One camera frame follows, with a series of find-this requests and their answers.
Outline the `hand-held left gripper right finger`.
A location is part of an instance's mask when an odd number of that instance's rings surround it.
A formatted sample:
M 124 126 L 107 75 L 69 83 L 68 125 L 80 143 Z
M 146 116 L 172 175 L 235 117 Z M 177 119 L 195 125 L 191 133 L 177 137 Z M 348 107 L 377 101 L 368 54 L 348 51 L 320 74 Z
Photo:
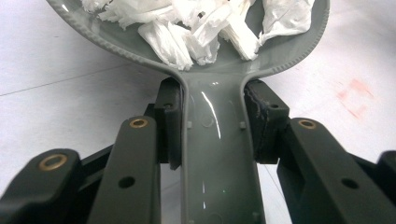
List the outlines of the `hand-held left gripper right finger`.
M 261 164 L 277 164 L 277 136 L 289 122 L 290 108 L 259 79 L 247 83 L 244 99 L 255 161 Z

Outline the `grey dustpan with orange edge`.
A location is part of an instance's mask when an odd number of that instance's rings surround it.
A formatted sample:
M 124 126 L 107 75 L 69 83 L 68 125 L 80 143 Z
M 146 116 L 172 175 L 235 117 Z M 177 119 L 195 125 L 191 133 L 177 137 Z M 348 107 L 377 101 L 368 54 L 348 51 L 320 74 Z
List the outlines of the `grey dustpan with orange edge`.
M 47 0 L 73 29 L 97 46 L 165 73 L 182 88 L 181 223 L 264 224 L 265 214 L 244 102 L 251 79 L 283 72 L 321 39 L 330 0 L 315 0 L 310 29 L 265 42 L 254 61 L 221 43 L 212 64 L 179 71 L 157 57 L 136 26 L 121 29 L 85 11 L 80 0 Z

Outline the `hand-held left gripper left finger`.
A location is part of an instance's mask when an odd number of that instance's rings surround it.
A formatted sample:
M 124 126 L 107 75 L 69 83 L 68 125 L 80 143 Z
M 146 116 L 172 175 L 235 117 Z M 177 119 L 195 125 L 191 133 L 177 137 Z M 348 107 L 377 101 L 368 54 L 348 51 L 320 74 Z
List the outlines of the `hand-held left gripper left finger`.
M 181 99 L 179 83 L 169 77 L 161 82 L 156 101 L 145 111 L 157 123 L 159 162 L 168 163 L 171 170 L 181 165 Z

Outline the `pile of white paper scraps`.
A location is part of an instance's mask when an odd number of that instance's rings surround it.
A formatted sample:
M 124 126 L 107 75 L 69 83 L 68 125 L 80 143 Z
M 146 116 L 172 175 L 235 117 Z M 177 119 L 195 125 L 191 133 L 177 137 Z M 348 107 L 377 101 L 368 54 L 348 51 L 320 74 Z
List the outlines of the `pile of white paper scraps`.
M 137 23 L 138 33 L 163 63 L 188 71 L 214 63 L 219 39 L 231 42 L 245 61 L 253 61 L 276 36 L 298 35 L 311 27 L 316 0 L 262 0 L 258 34 L 246 18 L 256 0 L 80 0 L 85 11 L 123 29 Z

